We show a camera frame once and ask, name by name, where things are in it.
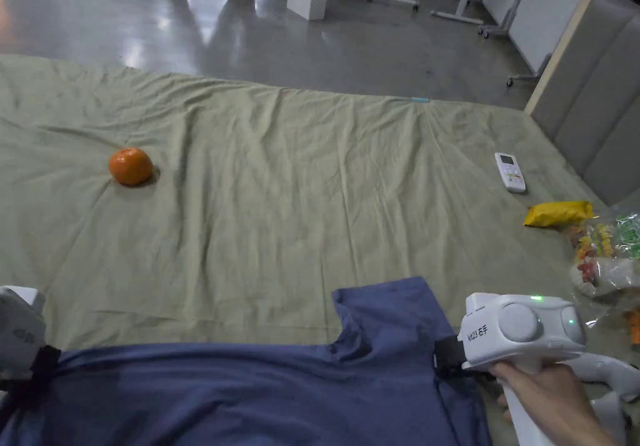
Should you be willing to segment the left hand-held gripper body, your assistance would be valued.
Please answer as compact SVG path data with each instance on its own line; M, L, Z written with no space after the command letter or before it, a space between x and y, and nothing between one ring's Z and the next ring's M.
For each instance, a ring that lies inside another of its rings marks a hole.
M45 296L35 288L1 286L1 406L21 400L54 375L61 351L47 343Z

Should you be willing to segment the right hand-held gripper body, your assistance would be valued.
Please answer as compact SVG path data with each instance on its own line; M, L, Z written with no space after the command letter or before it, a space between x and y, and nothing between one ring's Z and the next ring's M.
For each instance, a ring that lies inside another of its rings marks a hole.
M480 376L496 362L538 373L545 363L580 357L586 334L574 304L540 295L473 293L459 333L434 344L441 378Z

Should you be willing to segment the person's right hand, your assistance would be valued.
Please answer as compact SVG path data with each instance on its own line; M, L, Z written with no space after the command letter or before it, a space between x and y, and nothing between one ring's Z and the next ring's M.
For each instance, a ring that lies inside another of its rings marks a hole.
M557 363L538 373L526 373L499 362L492 366L491 374L512 388L527 414L554 445L614 445L569 366Z

